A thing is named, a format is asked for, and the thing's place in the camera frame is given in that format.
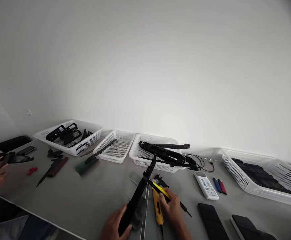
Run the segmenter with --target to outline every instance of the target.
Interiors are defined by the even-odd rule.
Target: yellow tape measure
[[[155,182],[153,182],[153,184],[165,195],[165,196],[167,196],[169,199],[171,199],[170,198],[170,196],[169,196],[169,194],[166,192],[166,191],[164,191],[163,190],[163,188],[161,188],[159,185],[157,185]]]

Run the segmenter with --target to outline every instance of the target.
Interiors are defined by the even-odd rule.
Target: grey table
[[[86,151],[96,147],[100,141],[101,139]],[[99,238],[108,216],[131,199],[136,189],[136,185],[130,180],[133,172],[142,175],[146,169],[135,165],[127,156],[122,164],[100,160],[81,177],[74,170],[74,166],[85,157],[65,154],[69,160],[58,174],[54,178],[46,178],[36,188],[37,182],[51,164],[47,157],[50,147],[39,140],[26,146],[30,145],[37,147],[29,154],[35,160],[9,166],[10,174],[0,190],[0,197],[82,239]],[[232,214],[248,217],[259,230],[273,234],[278,240],[291,239],[290,205],[245,193],[221,162],[215,161],[214,165],[215,172],[207,173],[207,176],[211,182],[212,177],[222,179],[228,193],[220,194],[218,201],[204,198],[193,171],[178,170],[176,173],[168,173],[154,170],[152,174],[152,177],[160,174],[192,214],[191,218],[184,212],[183,219],[193,239],[208,239],[197,208],[199,202],[215,207],[230,239],[239,240],[230,222]],[[38,171],[27,176],[31,167],[38,167]],[[131,232],[130,239],[161,240],[152,190],[148,193],[145,231],[143,228]],[[165,239],[175,239],[166,218],[163,228]]]

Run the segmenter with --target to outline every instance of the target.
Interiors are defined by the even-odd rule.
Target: white remote control
[[[210,200],[218,200],[219,199],[218,194],[214,190],[212,184],[210,183],[209,179],[206,177],[204,172],[199,172],[199,171],[194,172],[194,176],[195,176],[196,180],[198,181],[204,196],[207,199],[210,199]]]

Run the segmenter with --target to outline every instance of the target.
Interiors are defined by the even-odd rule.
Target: white wire basket
[[[70,142],[69,144],[64,145],[63,140],[61,140],[60,138],[57,138],[54,142],[50,142],[50,141],[46,140],[46,135],[48,135],[50,132],[55,130],[57,127],[63,125],[66,128],[66,127],[70,126],[72,123],[77,124],[78,129],[82,133],[82,135],[80,137],[78,137],[77,139],[75,139],[74,141]],[[82,142],[79,142],[83,136],[83,132],[85,129],[87,132],[90,131],[93,134],[88,136]],[[69,120],[67,122],[58,124],[54,127],[45,129],[41,132],[37,132],[37,133],[33,134],[33,137],[41,140],[42,142],[45,142],[47,145],[49,145],[51,147],[54,147],[56,149],[59,149],[59,150],[65,152],[65,153],[71,154],[73,156],[78,156],[84,150],[86,150],[88,147],[90,147],[93,143],[95,143],[97,140],[99,140],[99,138],[101,136],[102,129],[103,128],[101,126],[96,125],[96,124],[82,122],[79,120]]]
[[[147,159],[143,159],[141,157],[153,158],[153,154],[140,148],[140,146],[139,146],[140,141],[152,143],[152,144],[154,144],[154,143],[178,144],[178,142],[173,138],[158,137],[158,136],[152,136],[152,135],[146,135],[146,134],[137,134],[135,136],[135,139],[134,139],[133,145],[131,147],[129,156],[130,156],[130,158],[133,159],[133,161],[136,165],[140,165],[143,167],[148,167],[152,161],[147,160]],[[180,149],[169,149],[169,150],[182,154]],[[155,164],[154,169],[174,173],[179,169],[185,169],[185,167],[171,167],[169,164],[157,162]]]
[[[93,150],[93,153],[98,152],[114,139],[117,139],[111,146],[99,154],[98,157],[111,162],[123,163],[134,137],[134,133],[114,130],[103,139],[103,141]]]
[[[245,192],[291,205],[291,194],[257,185],[232,160],[232,158],[240,159],[244,163],[263,167],[267,173],[272,175],[283,187],[290,191],[291,165],[281,161],[280,159],[264,155],[234,151],[224,148],[221,149],[221,152],[223,154],[223,164]]]

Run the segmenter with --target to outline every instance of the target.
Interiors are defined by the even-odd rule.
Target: smartphone
[[[229,240],[221,220],[212,205],[199,203],[199,212],[210,240]]]
[[[33,146],[28,146],[24,149],[22,149],[21,151],[17,152],[16,154],[28,154],[29,152],[33,151],[34,149],[36,149],[36,147],[33,147]]]
[[[139,185],[139,182],[141,181],[142,177],[137,174],[137,173],[133,173],[131,180],[132,182],[134,182],[137,186]]]
[[[250,219],[238,215],[232,215],[231,222],[241,240],[263,239],[260,231],[255,228]]]

